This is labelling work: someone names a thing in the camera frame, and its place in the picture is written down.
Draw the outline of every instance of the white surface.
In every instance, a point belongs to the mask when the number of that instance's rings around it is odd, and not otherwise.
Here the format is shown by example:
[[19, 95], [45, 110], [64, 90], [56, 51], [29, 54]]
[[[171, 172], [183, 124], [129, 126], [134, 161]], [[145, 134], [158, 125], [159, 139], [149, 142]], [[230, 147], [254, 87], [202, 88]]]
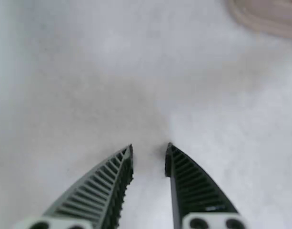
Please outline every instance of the white surface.
[[129, 143], [120, 228], [172, 228], [168, 141], [252, 228], [292, 229], [292, 41], [222, 0], [0, 0], [0, 228]]

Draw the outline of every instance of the screw hole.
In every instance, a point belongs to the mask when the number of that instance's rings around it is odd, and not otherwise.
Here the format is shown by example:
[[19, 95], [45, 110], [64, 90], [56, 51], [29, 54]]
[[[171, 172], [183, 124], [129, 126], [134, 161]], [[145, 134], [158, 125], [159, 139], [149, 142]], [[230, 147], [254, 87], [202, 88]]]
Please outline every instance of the screw hole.
[[84, 229], [84, 228], [81, 226], [73, 226], [73, 227], [70, 227], [69, 229]]
[[203, 219], [195, 218], [190, 221], [190, 227], [193, 229], [207, 229], [208, 224]]
[[30, 229], [48, 229], [49, 227], [50, 226], [47, 222], [41, 221], [32, 225]]
[[236, 219], [229, 219], [226, 221], [226, 226], [229, 229], [245, 229], [245, 226]]

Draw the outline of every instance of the white fabric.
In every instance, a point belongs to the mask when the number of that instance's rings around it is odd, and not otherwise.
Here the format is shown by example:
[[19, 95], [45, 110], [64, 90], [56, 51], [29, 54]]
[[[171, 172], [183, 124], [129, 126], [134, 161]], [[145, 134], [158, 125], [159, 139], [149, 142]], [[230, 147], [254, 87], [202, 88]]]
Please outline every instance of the white fabric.
[[120, 229], [172, 228], [169, 141], [252, 228], [292, 229], [292, 41], [222, 0], [0, 0], [0, 228], [129, 143]]

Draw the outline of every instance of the beige object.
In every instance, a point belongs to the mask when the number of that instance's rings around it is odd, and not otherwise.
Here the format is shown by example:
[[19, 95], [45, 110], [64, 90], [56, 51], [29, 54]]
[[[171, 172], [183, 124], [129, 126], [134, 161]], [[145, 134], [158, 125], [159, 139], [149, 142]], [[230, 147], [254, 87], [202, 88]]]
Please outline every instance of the beige object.
[[292, 38], [292, 0], [228, 0], [235, 18], [257, 30]]

